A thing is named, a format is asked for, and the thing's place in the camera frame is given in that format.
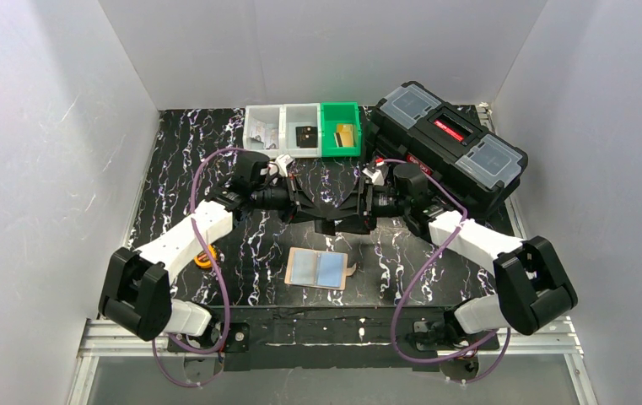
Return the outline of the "white silver credit card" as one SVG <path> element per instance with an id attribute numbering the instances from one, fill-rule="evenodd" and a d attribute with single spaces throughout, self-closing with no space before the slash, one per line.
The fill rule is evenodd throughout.
<path id="1" fill-rule="evenodd" d="M 264 149 L 278 149 L 279 136 L 278 127 L 275 125 L 266 125 L 262 130 L 262 141 Z"/>

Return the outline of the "orange gold credit card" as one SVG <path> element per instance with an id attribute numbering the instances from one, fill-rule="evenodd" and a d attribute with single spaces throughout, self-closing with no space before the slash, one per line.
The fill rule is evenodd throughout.
<path id="1" fill-rule="evenodd" d="M 355 125 L 338 123 L 334 132 L 334 139 L 339 148 L 352 148 L 355 146 Z"/>

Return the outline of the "beige leather card holder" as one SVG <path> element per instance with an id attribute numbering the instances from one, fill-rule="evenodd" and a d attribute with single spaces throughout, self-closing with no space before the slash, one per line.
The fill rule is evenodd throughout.
<path id="1" fill-rule="evenodd" d="M 348 254 L 299 247 L 289 250 L 284 282 L 304 288 L 345 290 L 356 265 L 350 265 Z"/>

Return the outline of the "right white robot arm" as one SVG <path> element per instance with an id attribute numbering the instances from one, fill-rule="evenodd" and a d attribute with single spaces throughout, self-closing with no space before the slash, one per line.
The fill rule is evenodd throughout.
<path id="1" fill-rule="evenodd" d="M 324 219 L 325 233 L 367 235 L 379 218 L 400 217 L 415 236 L 488 271 L 495 292 L 444 314 L 454 338 L 510 327 L 529 336 L 578 304 L 551 242 L 505 235 L 470 219 L 450 193 L 419 165 L 379 159 L 366 165 L 355 189 Z"/>

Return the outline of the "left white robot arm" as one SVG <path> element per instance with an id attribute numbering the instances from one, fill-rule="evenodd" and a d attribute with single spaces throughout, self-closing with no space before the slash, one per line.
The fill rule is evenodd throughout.
<path id="1" fill-rule="evenodd" d="M 322 214 L 303 195 L 290 172 L 293 157 L 272 159 L 264 153 L 234 148 L 235 164 L 201 196 L 198 187 L 210 154 L 192 179 L 190 212 L 160 237 L 138 248 L 121 247 L 111 255 L 98 305 L 99 313 L 143 341 L 167 333 L 201 337 L 213 323 L 212 313 L 191 301 L 174 299 L 170 287 L 199 254 L 212 257 L 211 245 L 228 235 L 256 210 L 310 219 Z"/>

